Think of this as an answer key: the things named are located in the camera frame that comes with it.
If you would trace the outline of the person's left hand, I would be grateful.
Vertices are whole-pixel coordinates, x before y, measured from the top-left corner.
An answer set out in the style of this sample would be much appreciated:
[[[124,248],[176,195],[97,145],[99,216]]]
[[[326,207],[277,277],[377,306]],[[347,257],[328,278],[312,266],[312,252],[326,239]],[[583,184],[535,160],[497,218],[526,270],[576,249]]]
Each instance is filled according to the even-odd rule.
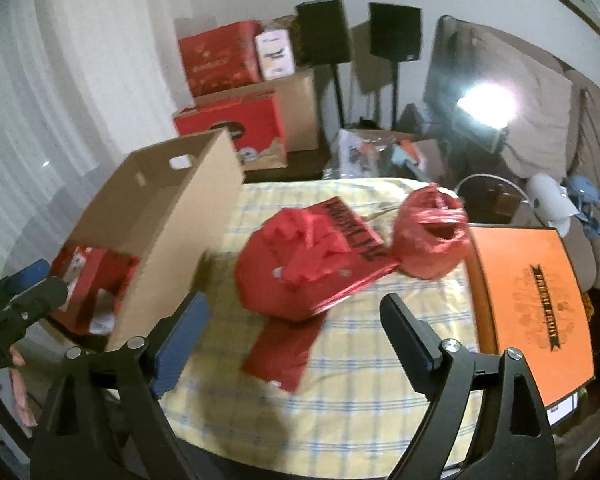
[[[9,376],[12,381],[12,394],[15,398],[16,413],[24,426],[33,428],[36,426],[36,420],[30,409],[26,384],[18,370],[18,367],[22,367],[26,364],[26,361],[15,347],[10,348],[9,353],[14,363],[9,369]]]

